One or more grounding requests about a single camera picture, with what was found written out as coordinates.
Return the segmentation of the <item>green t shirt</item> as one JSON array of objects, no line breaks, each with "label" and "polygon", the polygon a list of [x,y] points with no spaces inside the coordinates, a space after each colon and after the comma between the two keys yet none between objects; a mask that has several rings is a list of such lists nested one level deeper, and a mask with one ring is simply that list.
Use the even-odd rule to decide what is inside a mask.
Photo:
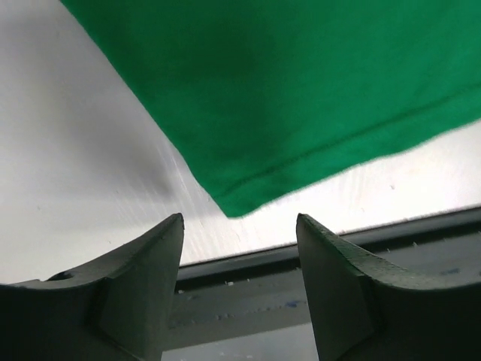
[{"label": "green t shirt", "polygon": [[66,1],[228,217],[480,117],[478,1]]}]

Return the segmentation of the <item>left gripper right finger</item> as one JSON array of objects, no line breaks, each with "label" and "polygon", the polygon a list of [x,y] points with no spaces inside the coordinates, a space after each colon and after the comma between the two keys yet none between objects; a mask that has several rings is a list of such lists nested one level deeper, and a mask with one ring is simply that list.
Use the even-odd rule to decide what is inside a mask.
[{"label": "left gripper right finger", "polygon": [[480,358],[479,282],[402,268],[306,214],[296,235],[321,360]]}]

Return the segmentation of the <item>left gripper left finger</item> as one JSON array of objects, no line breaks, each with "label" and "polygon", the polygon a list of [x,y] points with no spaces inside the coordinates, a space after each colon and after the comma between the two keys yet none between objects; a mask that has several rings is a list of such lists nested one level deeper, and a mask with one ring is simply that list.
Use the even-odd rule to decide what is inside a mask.
[{"label": "left gripper left finger", "polygon": [[3,360],[159,360],[183,248],[173,214],[45,281],[1,287]]}]

